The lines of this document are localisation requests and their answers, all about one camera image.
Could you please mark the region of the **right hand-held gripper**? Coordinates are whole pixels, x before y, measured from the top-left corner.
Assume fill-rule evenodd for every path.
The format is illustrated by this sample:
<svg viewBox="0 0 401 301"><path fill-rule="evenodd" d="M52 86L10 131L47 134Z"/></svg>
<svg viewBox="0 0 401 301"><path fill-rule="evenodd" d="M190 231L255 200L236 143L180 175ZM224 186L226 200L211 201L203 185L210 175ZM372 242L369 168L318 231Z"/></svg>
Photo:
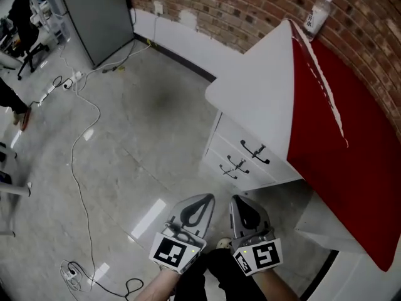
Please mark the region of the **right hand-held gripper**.
<svg viewBox="0 0 401 301"><path fill-rule="evenodd" d="M237 238L232 241L233 257L245 276L283 263L281 240L275 237L273 229L268 229L269 216L260 204L247 197L234 195L230 202L230 213L232 230Z"/></svg>

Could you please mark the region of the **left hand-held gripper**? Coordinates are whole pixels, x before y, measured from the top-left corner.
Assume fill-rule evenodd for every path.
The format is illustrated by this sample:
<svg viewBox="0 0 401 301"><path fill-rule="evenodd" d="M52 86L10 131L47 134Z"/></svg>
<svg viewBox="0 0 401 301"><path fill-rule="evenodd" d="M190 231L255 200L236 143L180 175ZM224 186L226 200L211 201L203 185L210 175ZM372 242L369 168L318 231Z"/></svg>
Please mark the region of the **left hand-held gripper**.
<svg viewBox="0 0 401 301"><path fill-rule="evenodd" d="M162 232L155 234L149 259L160 267L183 274L200 257L207 243L203 238L215 207L211 193L178 202Z"/></svg>

